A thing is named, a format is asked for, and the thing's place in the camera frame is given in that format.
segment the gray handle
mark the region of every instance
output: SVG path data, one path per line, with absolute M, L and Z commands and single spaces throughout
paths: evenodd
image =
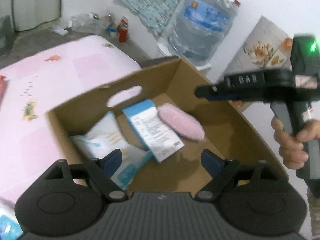
M 273 102 L 270 108 L 276 117 L 283 123 L 284 131 L 297 135 L 310 118 L 305 115 L 311 108 L 309 102 L 293 102 L 290 104 Z M 296 175 L 301 179 L 320 179 L 320 148 L 318 140 L 311 140 L 303 144 L 303 150 L 308 153 L 309 159 L 303 168 L 296 170 Z

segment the human hand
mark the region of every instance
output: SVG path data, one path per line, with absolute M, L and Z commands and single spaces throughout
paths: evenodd
M 320 139 L 320 121 L 308 122 L 296 137 L 284 132 L 282 122 L 276 117 L 272 119 L 271 126 L 275 130 L 274 139 L 280 144 L 279 155 L 283 164 L 292 170 L 302 168 L 309 157 L 303 151 L 303 142 Z

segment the green light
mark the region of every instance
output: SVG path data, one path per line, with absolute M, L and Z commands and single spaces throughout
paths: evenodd
M 315 52 L 316 51 L 316 46 L 317 46 L 317 44 L 316 44 L 316 41 L 311 45 L 311 52 Z

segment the pink oval object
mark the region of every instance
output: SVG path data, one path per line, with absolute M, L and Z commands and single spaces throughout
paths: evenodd
M 160 119 L 177 134 L 194 141 L 204 139 L 204 130 L 199 121 L 180 108 L 166 103 L 158 107 Z

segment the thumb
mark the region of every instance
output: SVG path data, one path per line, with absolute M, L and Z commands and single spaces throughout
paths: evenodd
M 320 121 L 310 121 L 297 134 L 297 139 L 300 142 L 308 142 L 313 139 L 320 139 Z

